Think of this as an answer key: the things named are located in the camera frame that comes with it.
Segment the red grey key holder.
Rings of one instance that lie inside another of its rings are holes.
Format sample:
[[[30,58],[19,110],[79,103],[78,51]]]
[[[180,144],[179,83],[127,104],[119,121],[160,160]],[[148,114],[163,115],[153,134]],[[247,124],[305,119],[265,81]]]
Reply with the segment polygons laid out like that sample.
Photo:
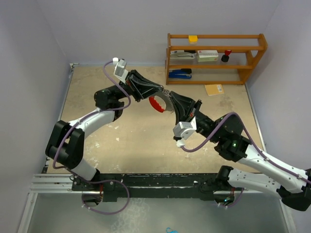
[[[158,112],[174,112],[173,104],[170,99],[170,91],[164,89],[149,97],[149,103]]]

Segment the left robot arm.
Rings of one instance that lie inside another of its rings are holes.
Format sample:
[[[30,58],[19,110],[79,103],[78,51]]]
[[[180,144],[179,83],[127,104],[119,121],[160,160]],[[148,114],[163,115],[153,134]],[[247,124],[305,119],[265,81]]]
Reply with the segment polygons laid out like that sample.
[[[83,178],[83,185],[88,190],[97,189],[100,185],[100,173],[83,158],[85,139],[102,126],[121,117],[126,108],[123,98],[134,98],[139,102],[163,90],[162,85],[144,78],[136,70],[131,70],[124,82],[94,94],[95,110],[70,122],[56,122],[45,154],[54,163],[60,163],[61,168]]]

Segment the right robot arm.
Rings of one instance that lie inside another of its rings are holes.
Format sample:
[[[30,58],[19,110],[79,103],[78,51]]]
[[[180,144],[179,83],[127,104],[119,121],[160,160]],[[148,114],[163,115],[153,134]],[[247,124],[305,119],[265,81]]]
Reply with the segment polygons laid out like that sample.
[[[276,196],[298,211],[310,207],[311,171],[291,166],[261,150],[237,113],[230,112],[214,121],[200,112],[200,100],[194,101],[173,91],[168,92],[167,97],[176,116],[173,138],[179,148],[192,153],[211,142],[225,160],[258,171],[254,174],[230,166],[221,167],[216,178],[221,190],[247,188]]]

